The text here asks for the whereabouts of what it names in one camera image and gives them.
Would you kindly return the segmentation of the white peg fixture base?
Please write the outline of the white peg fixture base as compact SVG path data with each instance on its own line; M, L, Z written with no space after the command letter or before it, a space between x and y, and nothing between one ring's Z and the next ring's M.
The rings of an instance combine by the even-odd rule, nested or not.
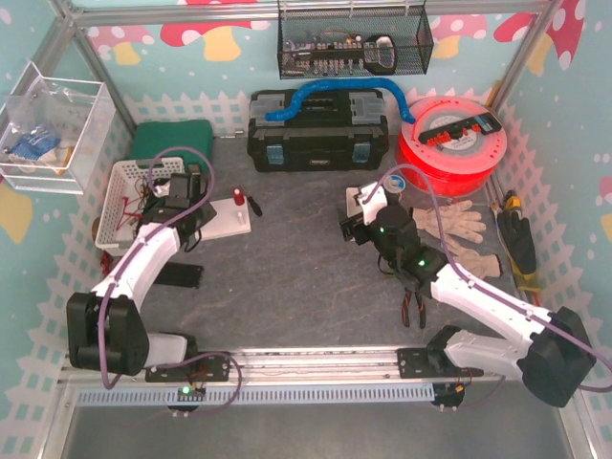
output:
M237 206L232 198L212 201L216 216L201 228L202 239L213 240L251 232L249 205Z

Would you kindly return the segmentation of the black rectangular plate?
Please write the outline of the black rectangular plate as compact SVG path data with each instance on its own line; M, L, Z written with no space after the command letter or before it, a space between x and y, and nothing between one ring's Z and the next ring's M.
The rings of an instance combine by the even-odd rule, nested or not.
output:
M155 278L154 284L198 289L204 270L201 265L167 262Z

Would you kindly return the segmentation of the large red spring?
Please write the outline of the large red spring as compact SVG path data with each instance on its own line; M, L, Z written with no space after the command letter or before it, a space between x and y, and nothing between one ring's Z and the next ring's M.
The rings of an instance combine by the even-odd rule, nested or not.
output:
M232 198L237 206L243 206L245 204L244 192L240 187L235 187L232 191Z

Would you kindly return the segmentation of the black handled screwdriver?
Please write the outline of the black handled screwdriver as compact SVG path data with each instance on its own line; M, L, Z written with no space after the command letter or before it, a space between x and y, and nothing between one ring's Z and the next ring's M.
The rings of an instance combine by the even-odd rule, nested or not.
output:
M251 207L252 212L257 217L261 217L263 215L263 211L261 207L257 204L257 202L254 200L254 198L250 194L247 194L246 199L247 199L247 202L249 203L249 206Z

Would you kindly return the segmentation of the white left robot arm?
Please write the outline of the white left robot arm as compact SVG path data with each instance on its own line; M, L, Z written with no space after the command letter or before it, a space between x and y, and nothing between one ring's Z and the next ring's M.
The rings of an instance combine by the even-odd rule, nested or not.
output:
M163 197L145 214L132 246L112 271L91 292L72 294L66 313L73 367L98 370L103 385L111 388L119 377L144 368L186 363L188 336L147 332L141 308L154 284L200 285L202 266L171 258L216 216L208 200L208 193Z

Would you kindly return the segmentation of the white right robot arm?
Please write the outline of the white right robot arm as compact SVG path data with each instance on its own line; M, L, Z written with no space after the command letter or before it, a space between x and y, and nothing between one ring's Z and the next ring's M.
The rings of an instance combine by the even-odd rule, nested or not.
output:
M345 240L372 243L407 293L446 303L496 332L491 338L445 326L428 344L437 371L452 365L517 378L545 404L564 407L595 365L576 312L549 311L475 277L423 244L402 206L351 206L339 225Z

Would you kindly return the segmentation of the white spring box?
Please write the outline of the white spring box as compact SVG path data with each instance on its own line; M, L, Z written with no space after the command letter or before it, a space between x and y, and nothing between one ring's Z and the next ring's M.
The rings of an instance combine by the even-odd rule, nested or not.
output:
M358 187L347 187L345 190L346 215L349 218L359 217L365 221L364 201L367 194Z

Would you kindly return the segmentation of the black device in basket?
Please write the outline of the black device in basket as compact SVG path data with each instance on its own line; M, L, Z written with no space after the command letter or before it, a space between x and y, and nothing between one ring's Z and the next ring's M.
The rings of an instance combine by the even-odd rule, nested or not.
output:
M140 217L139 225L149 223L160 223L162 221L162 212L164 209L165 197L169 192L169 179L158 178L153 181L152 187L147 191L144 205L142 208L142 216Z

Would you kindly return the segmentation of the white perforated basket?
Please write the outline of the white perforated basket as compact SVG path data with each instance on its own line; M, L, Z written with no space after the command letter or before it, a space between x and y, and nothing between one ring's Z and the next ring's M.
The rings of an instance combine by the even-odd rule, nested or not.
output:
M98 222L97 248L121 257L133 243L144 207L152 197L153 182L184 171L180 157L161 158L155 164L150 160L115 163Z

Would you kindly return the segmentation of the green plastic case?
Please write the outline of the green plastic case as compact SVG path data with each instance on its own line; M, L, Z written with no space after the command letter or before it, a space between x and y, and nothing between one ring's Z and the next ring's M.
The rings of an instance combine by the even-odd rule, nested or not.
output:
M208 120L143 122L135 131L127 159L152 159L169 147L188 146L199 150L212 163L213 140Z

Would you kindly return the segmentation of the black toolbox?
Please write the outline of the black toolbox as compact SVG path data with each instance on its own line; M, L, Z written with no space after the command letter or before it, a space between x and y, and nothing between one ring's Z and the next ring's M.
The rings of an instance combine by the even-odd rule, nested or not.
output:
M375 170L389 148L379 90L313 93L285 121L265 116L291 102L292 90L262 90L250 101L247 152L259 172Z

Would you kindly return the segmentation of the upper white work glove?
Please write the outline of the upper white work glove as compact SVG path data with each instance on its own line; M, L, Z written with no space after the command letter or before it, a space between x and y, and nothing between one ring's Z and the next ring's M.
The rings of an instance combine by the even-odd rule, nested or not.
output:
M482 221L482 215L471 208L472 201L465 200L440 206L439 213L436 213L435 208L414 208L412 216L418 230L423 230L437 239L440 238L437 216L440 216L445 236L454 235L472 243L481 244L487 226Z

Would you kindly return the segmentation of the red filament spool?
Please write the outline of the red filament spool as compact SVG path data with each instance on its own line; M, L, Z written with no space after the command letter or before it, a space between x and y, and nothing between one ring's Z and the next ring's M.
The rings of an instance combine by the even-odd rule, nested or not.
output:
M443 197L466 196L488 181L507 149L502 129L488 136L470 132L460 140L436 146L418 141L420 133L482 113L496 114L485 105L456 96L422 98L410 107L414 123L404 122L398 137L396 163L406 180L420 190L431 185Z

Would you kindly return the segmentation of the yellow black tool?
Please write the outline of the yellow black tool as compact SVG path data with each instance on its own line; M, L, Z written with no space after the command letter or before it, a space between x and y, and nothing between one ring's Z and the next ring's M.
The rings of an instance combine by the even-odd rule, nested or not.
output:
M522 212L522 203L515 190L510 189L499 202L494 202L491 205L492 212L494 214L502 211L515 211L518 213Z

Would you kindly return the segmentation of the black yellow rubber glove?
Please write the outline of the black yellow rubber glove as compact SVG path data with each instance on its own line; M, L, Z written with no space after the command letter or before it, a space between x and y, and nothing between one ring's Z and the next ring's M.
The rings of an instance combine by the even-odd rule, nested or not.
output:
M536 249L530 222L516 210L503 210L496 217L503 246L511 261L517 288L537 293Z

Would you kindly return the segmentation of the black power strip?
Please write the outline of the black power strip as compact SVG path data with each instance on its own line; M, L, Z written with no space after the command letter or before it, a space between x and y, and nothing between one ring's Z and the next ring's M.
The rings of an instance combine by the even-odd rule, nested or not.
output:
M495 115L487 112L424 131L419 134L418 141L427 146L436 146L460 140L470 132L488 136L501 129L502 125Z

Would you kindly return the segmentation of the clear acrylic box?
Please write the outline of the clear acrylic box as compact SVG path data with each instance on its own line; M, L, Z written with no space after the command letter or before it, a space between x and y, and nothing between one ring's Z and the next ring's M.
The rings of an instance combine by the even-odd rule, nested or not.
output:
M116 114L105 83L43 76L5 98L1 177L18 191L81 195Z

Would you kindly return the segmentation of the blue white glove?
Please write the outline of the blue white glove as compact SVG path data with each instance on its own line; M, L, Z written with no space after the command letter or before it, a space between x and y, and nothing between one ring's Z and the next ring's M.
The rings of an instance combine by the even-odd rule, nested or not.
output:
M59 147L61 137L51 127L42 125L22 135L10 149L12 160L35 163L52 163L57 160L55 150Z

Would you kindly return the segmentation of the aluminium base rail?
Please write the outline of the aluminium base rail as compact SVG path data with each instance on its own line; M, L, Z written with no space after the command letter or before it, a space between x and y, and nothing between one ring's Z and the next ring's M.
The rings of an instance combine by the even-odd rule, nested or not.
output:
M203 359L176 368L159 366L118 377L128 383L180 384L191 382L246 384L378 383L384 381L456 382L493 381L503 376L520 382L522 376L508 364L473 362L455 367L434 366L425 347L331 346L302 348L245 348L209 351Z

